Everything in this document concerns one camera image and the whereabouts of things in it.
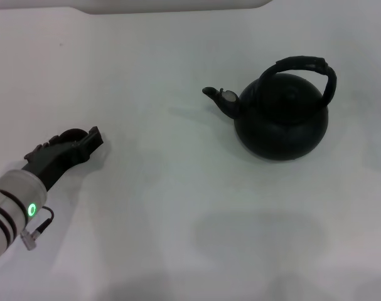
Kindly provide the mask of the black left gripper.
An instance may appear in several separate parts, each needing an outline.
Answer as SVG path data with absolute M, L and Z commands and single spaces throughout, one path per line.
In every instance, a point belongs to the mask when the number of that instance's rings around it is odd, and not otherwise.
M 49 191 L 70 168 L 88 161 L 91 154 L 103 144 L 99 128 L 88 132 L 80 130 L 74 144 L 62 144 L 68 140 L 66 132 L 37 145 L 24 156 L 27 164 L 22 170 L 36 176 Z

